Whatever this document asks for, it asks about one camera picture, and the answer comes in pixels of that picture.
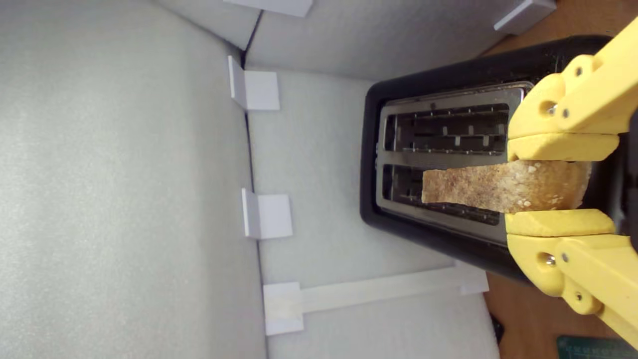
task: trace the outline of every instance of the white bracket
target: white bracket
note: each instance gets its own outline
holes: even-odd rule
[[[304,329],[304,314],[349,307],[444,289],[458,288],[460,295],[489,290],[485,271],[461,261],[439,270],[301,289],[300,284],[263,286],[266,335]]]
[[[306,17],[313,5],[313,0],[224,0],[224,2],[297,17]]]
[[[556,9],[555,0],[524,0],[494,24],[494,30],[520,35]]]
[[[287,194],[256,195],[242,188],[241,199],[246,237],[267,240],[292,235],[290,198]]]
[[[232,56],[228,57],[230,97],[244,110],[279,110],[277,73],[245,71]]]

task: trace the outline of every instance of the toast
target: toast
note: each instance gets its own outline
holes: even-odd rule
[[[503,213],[572,210],[582,203],[591,162],[514,161],[423,172],[423,203],[458,203]]]

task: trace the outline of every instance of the metal bolt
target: metal bolt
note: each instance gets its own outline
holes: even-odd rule
[[[550,267],[556,266],[556,258],[552,256],[551,254],[548,255],[547,260],[545,261],[545,264],[547,264]]]
[[[558,106],[557,104],[554,104],[552,107],[547,109],[547,113],[549,113],[550,115],[554,115],[554,113],[556,113],[556,106]]]

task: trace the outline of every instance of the wooden surface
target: wooden surface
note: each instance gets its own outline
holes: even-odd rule
[[[638,0],[557,0],[556,11],[527,32],[510,35],[485,54],[520,49],[571,35],[615,36],[638,16]]]
[[[638,0],[559,0],[550,16],[520,36],[508,36],[489,49],[495,54],[576,34],[618,34],[638,16]],[[505,327],[501,359],[558,358],[560,335],[617,337],[594,316],[581,316],[559,298],[488,274],[487,308]]]
[[[505,327],[501,359],[558,359],[556,338],[561,335],[618,337],[597,317],[577,314],[561,298],[536,287],[493,274],[487,280],[487,308]]]

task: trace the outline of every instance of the black toaster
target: black toaster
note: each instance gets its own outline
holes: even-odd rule
[[[422,172],[507,161],[507,126],[540,79],[611,38],[573,36],[379,82],[366,96],[360,213],[378,229],[467,263],[527,280],[507,249],[501,213],[422,204]],[[623,227],[627,141],[595,163],[583,206]]]

